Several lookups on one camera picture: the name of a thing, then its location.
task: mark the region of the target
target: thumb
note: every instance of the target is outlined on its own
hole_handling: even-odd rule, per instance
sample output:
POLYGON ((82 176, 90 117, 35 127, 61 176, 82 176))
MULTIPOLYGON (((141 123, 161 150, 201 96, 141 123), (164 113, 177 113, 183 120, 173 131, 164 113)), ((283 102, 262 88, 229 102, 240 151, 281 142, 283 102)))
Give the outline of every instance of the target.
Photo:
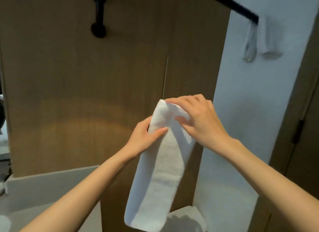
POLYGON ((177 120, 184 130, 191 135, 190 133, 192 132, 193 127, 189 125, 188 121, 184 117, 176 116, 175 120, 177 120))
POLYGON ((166 134, 168 131, 168 128, 165 127, 165 128, 161 128, 161 129, 158 129, 156 130, 154 133, 150 134, 150 137, 156 141, 159 137, 161 137, 163 134, 166 134))

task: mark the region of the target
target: forearm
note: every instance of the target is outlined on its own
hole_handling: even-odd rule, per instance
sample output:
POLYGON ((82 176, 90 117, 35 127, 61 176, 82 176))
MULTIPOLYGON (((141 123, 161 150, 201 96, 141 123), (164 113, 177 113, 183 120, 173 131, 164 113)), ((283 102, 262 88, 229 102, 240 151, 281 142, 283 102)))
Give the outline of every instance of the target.
POLYGON ((21 232, 74 232, 100 199, 115 174, 131 158, 124 147, 64 195, 50 208, 31 221, 21 232))
POLYGON ((318 231, 319 201, 261 161, 242 144, 225 158, 297 231, 318 231))

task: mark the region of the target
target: person's left arm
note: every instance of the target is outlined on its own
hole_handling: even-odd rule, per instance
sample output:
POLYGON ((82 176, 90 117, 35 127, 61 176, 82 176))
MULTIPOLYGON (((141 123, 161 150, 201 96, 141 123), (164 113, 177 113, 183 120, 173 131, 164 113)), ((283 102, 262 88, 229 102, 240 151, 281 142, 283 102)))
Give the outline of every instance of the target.
POLYGON ((20 232, 74 232, 98 203, 102 192, 115 174, 132 158, 146 150, 154 141, 167 132, 167 128, 147 133, 152 117, 135 127, 127 144, 106 160, 82 182, 42 212, 20 232))

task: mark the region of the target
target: door frame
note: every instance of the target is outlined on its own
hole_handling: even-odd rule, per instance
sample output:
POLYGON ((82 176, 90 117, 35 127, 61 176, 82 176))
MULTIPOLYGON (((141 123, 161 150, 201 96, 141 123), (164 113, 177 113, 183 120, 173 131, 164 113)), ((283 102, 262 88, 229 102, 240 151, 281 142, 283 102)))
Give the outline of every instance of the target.
MULTIPOLYGON (((319 77, 319 14, 299 68, 297 79, 282 121, 269 165, 285 175, 296 144, 293 143, 300 120, 304 120, 319 77)), ((258 197, 248 232, 264 232, 271 218, 268 201, 258 197)))

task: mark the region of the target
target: person's right hand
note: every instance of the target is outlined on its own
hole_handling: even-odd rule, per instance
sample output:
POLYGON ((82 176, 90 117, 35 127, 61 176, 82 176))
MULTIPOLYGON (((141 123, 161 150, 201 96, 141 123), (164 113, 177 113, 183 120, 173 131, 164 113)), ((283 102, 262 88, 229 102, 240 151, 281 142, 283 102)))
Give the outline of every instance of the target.
POLYGON ((224 156, 238 143, 225 131, 217 117, 214 106, 201 94, 182 96, 165 100, 167 103, 179 105, 190 117, 190 121, 177 116, 175 119, 202 146, 224 156))

